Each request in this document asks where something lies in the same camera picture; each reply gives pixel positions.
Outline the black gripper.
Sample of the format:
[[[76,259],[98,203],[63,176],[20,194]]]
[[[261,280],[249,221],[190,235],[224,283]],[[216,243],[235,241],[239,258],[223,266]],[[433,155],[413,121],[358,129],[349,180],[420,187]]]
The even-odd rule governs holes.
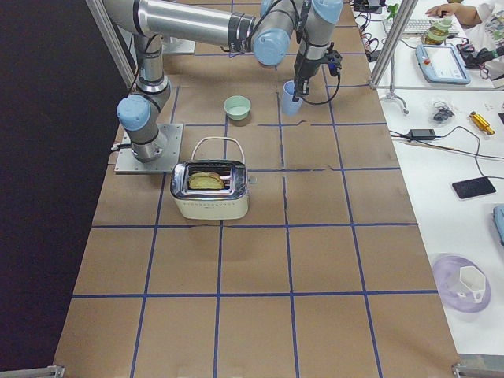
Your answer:
[[[309,81],[318,73],[321,65],[327,65],[331,76],[340,76],[341,54],[333,49],[334,44],[314,46],[302,43],[298,48],[295,60],[295,76],[292,90],[292,101],[299,101],[301,96],[309,94]]]

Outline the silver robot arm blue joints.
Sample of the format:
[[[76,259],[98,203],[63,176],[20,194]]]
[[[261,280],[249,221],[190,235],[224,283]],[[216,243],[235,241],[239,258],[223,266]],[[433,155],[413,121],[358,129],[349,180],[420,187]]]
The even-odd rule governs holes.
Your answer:
[[[106,1],[104,8],[132,35],[136,58],[134,83],[117,106],[121,148],[147,161],[138,146],[162,144],[158,124],[183,124],[191,139],[224,135],[223,104],[233,95],[252,103],[237,125],[274,120],[298,48],[333,43],[343,2],[263,1],[253,15],[231,2]]]

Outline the person's hand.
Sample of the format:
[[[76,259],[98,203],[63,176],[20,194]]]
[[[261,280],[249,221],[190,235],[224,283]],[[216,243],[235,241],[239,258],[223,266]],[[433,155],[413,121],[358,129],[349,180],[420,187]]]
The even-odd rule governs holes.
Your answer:
[[[445,17],[453,16],[459,9],[458,3],[447,3],[440,6],[434,6],[425,12],[427,17]]]

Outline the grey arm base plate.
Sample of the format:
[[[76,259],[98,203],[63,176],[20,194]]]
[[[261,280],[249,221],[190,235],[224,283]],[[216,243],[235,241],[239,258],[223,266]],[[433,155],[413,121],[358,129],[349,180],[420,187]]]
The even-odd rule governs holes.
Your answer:
[[[127,146],[117,155],[114,172],[116,174],[160,174],[170,173],[180,158],[183,124],[158,124],[157,140],[150,145],[138,146],[140,155],[147,161],[140,161],[135,151]]]

